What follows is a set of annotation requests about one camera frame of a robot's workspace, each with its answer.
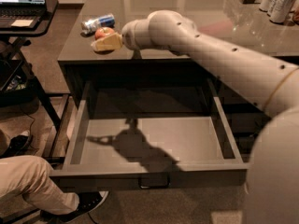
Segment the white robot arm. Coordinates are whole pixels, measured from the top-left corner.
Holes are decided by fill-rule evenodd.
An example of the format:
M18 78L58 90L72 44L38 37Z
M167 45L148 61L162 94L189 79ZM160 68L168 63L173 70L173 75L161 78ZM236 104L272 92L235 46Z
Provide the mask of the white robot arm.
M126 23L120 37L131 50L190 57L271 118L250 154L242 224L299 224L298 66L202 34L170 10Z

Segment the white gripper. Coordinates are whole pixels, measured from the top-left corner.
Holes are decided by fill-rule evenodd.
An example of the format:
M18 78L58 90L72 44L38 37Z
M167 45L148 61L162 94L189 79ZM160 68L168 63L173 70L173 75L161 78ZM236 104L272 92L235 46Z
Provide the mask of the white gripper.
M150 39L149 20L135 20L126 23L121 35L113 33L105 37L99 38L92 42L94 51L107 51L120 49L122 42L126 48L131 50L150 49L153 43Z

